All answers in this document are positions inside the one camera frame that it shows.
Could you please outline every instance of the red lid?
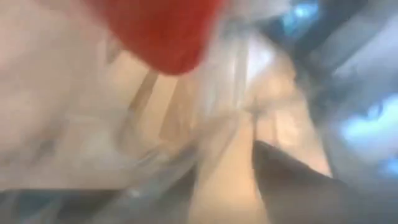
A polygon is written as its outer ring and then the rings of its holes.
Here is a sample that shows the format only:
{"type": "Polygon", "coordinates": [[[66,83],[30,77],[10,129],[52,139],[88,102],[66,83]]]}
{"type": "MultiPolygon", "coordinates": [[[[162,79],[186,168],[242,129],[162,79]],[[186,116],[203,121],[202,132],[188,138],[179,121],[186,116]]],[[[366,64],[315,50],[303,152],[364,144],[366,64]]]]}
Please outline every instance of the red lid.
{"type": "Polygon", "coordinates": [[[224,0],[84,0],[152,68],[181,74],[202,60],[224,0]]]}

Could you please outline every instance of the red object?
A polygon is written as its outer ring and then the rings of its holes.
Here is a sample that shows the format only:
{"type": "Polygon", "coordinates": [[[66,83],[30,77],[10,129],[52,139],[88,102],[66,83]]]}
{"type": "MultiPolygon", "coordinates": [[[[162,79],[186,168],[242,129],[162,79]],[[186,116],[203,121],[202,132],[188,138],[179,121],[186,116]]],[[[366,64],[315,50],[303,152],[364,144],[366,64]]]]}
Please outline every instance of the red object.
{"type": "Polygon", "coordinates": [[[181,74],[202,60],[224,0],[82,0],[152,68],[181,74]]]}

